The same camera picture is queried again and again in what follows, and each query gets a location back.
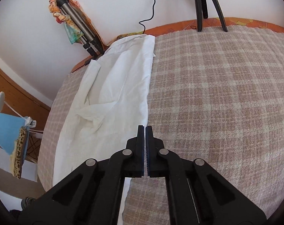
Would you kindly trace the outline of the white button-up shirt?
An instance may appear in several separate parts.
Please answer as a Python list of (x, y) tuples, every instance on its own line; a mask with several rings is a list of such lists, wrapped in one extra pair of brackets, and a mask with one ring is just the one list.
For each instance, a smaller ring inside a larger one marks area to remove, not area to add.
[(129, 36), (90, 62), (60, 132), (54, 184), (87, 159), (101, 161), (124, 149), (147, 124), (154, 47), (154, 36)]

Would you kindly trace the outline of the leopard print cloth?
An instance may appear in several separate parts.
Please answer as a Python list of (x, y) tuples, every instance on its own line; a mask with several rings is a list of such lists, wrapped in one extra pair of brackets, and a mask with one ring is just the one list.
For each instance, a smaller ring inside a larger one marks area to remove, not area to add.
[(10, 172), (17, 179), (20, 179), (22, 174), (22, 165), (24, 162), (23, 158), (25, 156), (26, 142), (27, 128), (21, 127), (19, 129), (19, 136), (14, 141), (14, 150), (10, 155)]

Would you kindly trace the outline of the pink plaid bed blanket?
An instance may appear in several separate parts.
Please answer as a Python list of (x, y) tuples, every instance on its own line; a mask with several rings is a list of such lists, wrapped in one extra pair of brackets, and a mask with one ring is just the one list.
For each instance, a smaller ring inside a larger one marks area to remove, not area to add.
[[(60, 132), (88, 66), (67, 76), (47, 119), (38, 177), (53, 183)], [(148, 122), (180, 157), (202, 158), (266, 217), (284, 200), (284, 34), (209, 27), (155, 37)]]

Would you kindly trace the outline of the blue plastic chair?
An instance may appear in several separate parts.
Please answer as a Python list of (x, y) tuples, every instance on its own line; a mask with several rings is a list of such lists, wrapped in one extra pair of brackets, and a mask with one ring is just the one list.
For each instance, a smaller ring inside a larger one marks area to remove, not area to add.
[(21, 117), (0, 113), (0, 147), (11, 155), (14, 150), (14, 142), (19, 137), (21, 127), (25, 127), (25, 146), (23, 153), (26, 154), (28, 146), (28, 127), (25, 126), (25, 120)]

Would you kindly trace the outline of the white clip desk lamp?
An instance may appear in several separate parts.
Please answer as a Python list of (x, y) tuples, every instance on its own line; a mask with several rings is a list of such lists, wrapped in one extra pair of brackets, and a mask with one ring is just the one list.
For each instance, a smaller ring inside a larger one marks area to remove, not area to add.
[(0, 92), (0, 113), (3, 113), (3, 110), (7, 108), (10, 113), (12, 113), (14, 116), (17, 116), (25, 121), (25, 126), (29, 127), (31, 129), (35, 128), (37, 126), (37, 121), (33, 120), (30, 116), (22, 116), (20, 113), (18, 113), (12, 106), (10, 106), (9, 103), (5, 100), (5, 93), (3, 91)]

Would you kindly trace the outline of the orange floral bed sheet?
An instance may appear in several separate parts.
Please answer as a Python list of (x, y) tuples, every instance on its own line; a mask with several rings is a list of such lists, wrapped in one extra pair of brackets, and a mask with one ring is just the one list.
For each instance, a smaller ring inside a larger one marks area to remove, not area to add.
[[(232, 26), (232, 25), (234, 26), (240, 25), (240, 26), (246, 26), (250, 28), (269, 29), (273, 32), (284, 34), (284, 27), (273, 24), (273, 23), (269, 23), (269, 22), (259, 21), (259, 20), (236, 18), (236, 17), (226, 17), (225, 23), (226, 23), (227, 28), (229, 28), (229, 26)], [(219, 26), (221, 26), (221, 22), (218, 18), (208, 18), (203, 21), (203, 28), (219, 27)], [(147, 29), (145, 33), (147, 35), (152, 35), (156, 37), (156, 36), (160, 36), (164, 34), (169, 34), (169, 33), (177, 32), (177, 31), (185, 31), (185, 30), (190, 30), (190, 29), (193, 29), (193, 30), (197, 29), (196, 19), (157, 26), (151, 29)]]

